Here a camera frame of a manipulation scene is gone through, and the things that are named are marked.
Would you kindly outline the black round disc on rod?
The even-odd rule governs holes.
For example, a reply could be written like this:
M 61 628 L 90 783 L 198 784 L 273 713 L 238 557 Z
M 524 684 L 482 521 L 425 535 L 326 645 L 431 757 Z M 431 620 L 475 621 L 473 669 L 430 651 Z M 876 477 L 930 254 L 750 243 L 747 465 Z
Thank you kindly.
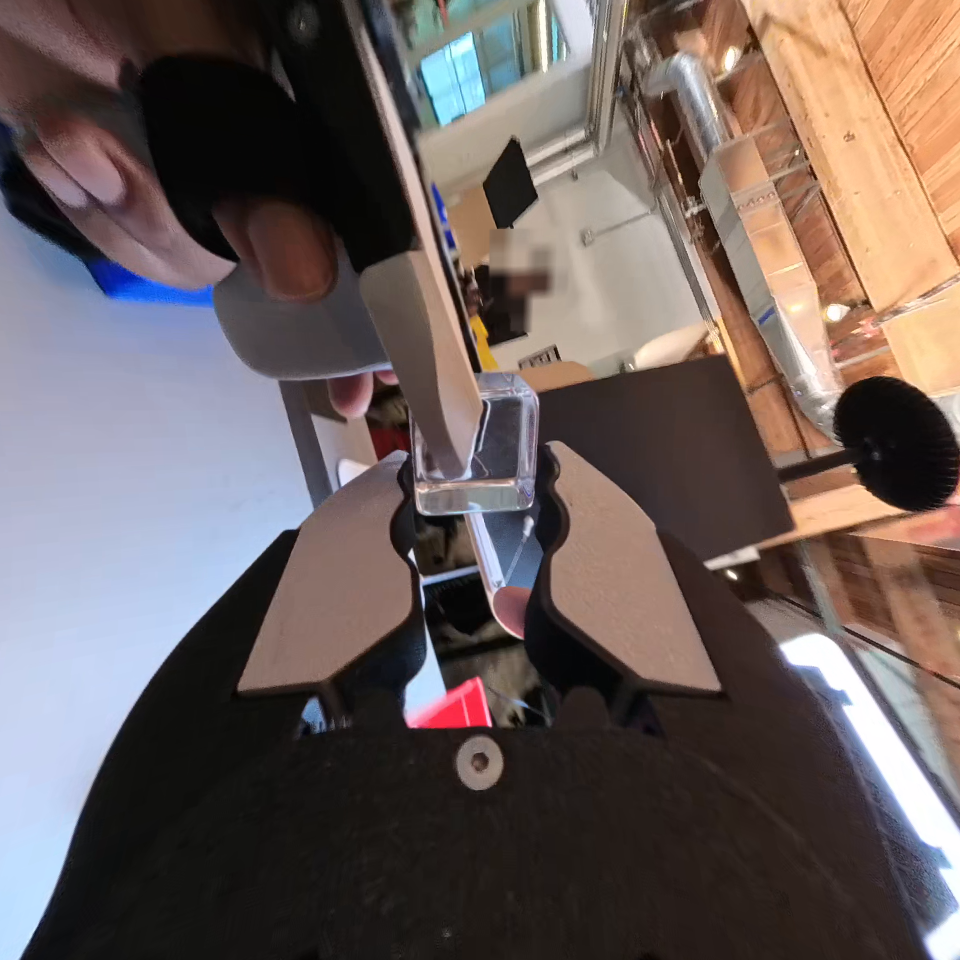
M 851 467 L 884 504 L 908 513 L 944 507 L 959 478 L 959 448 L 943 410 L 906 381 L 873 376 L 848 386 L 834 408 L 839 450 L 777 470 L 781 484 Z

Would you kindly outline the red plastic bin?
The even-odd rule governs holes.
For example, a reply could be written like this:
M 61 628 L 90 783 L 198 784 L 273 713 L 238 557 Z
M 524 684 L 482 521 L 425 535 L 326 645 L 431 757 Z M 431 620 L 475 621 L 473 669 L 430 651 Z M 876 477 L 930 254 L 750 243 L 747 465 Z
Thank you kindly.
M 482 678 L 473 677 L 406 716 L 409 729 L 492 728 L 494 721 Z

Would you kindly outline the blue plastic bin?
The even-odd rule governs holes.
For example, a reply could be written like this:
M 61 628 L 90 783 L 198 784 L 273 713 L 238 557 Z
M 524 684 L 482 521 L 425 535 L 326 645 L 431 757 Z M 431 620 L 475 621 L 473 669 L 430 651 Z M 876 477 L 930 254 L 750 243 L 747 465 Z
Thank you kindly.
M 183 290 L 150 280 L 107 258 L 67 220 L 19 157 L 13 130 L 1 125 L 1 192 L 10 215 L 32 234 L 77 259 L 117 302 L 213 307 L 212 287 Z

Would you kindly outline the black monitor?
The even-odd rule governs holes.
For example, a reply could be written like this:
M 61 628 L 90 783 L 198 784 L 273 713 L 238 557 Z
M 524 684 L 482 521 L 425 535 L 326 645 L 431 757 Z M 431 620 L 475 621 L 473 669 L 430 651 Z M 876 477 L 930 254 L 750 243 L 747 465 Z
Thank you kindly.
M 512 136 L 483 181 L 494 226 L 509 230 L 538 201 L 539 195 L 519 138 Z

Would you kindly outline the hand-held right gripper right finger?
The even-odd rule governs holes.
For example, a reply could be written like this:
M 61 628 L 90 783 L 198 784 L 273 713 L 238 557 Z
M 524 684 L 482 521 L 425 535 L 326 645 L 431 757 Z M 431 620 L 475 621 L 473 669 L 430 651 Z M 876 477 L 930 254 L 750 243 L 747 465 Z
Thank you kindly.
M 722 684 L 654 521 L 559 440 L 540 450 L 529 614 L 642 691 L 718 695 Z

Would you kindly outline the black panel board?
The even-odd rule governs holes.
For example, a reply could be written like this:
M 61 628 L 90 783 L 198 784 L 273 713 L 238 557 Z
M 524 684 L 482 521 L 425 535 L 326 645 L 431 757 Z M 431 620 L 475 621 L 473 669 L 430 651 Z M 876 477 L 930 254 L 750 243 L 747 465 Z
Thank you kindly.
M 795 529 L 724 356 L 546 390 L 539 436 L 574 450 L 701 561 Z

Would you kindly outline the metal air duct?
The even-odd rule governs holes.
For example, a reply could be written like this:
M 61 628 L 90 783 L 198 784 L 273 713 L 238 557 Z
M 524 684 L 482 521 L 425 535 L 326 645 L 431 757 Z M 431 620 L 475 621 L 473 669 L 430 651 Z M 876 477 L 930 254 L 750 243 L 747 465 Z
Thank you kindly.
M 713 78 L 694 54 L 680 52 L 651 66 L 643 79 L 643 90 L 649 96 L 677 96 L 680 111 L 703 156 L 703 166 L 720 145 L 739 138 L 729 123 Z M 790 222 L 789 225 L 797 239 Z M 824 437 L 835 441 L 834 408 L 845 388 L 834 363 L 819 292 L 798 246 L 808 281 L 788 291 L 785 300 L 777 300 L 762 324 L 751 321 L 799 411 Z

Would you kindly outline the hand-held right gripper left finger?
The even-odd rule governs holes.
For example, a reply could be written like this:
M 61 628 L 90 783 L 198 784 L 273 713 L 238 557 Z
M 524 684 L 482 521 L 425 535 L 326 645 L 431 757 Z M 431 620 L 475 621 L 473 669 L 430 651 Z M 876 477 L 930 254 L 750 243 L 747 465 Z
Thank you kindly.
M 410 456 L 395 452 L 299 528 L 246 666 L 241 695 L 405 695 L 426 662 Z

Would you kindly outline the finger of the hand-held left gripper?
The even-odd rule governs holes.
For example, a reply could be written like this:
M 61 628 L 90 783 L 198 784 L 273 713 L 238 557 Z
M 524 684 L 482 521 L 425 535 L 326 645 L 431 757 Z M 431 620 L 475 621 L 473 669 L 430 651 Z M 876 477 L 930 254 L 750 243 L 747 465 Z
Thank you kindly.
M 360 2 L 342 2 L 374 116 L 410 227 L 390 256 L 360 272 L 366 308 L 435 467 L 446 481 L 469 471 L 483 416 L 436 219 L 421 168 Z

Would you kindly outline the clear acrylic cube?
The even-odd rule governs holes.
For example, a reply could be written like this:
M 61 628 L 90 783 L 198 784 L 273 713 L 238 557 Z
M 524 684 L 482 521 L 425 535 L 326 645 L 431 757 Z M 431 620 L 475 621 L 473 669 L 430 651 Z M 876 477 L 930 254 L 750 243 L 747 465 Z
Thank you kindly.
M 476 375 L 482 416 L 465 473 L 447 477 L 411 419 L 415 509 L 426 518 L 524 512 L 533 503 L 539 398 L 511 371 Z

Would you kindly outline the wooden table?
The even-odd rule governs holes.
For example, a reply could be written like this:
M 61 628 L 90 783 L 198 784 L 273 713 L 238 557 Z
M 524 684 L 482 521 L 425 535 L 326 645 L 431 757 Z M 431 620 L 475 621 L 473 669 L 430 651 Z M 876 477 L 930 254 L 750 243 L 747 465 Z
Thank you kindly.
M 596 379 L 588 366 L 574 361 L 526 366 L 518 370 L 518 375 L 538 395 Z

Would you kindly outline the person's right hand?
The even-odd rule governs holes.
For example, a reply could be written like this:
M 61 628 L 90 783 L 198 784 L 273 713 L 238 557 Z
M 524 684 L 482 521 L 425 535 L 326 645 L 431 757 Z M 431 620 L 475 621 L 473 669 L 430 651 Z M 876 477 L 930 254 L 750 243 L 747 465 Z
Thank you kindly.
M 512 637 L 523 640 L 525 620 L 532 591 L 529 588 L 504 585 L 493 594 L 490 601 L 494 618 Z

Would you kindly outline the rectangular metal duct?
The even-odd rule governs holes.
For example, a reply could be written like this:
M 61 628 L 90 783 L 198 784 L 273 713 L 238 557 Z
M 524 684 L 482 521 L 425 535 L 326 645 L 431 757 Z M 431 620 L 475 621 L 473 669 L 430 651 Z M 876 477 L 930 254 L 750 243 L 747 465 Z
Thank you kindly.
M 786 210 L 754 138 L 742 135 L 712 152 L 699 180 L 739 292 L 756 325 L 808 282 Z

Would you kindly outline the window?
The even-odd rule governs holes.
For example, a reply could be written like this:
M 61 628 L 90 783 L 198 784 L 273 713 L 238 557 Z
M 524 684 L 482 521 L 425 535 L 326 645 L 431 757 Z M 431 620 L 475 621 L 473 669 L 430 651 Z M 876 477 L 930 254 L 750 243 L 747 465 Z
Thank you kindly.
M 569 56 L 556 3 L 416 1 L 396 9 L 419 122 L 442 128 Z

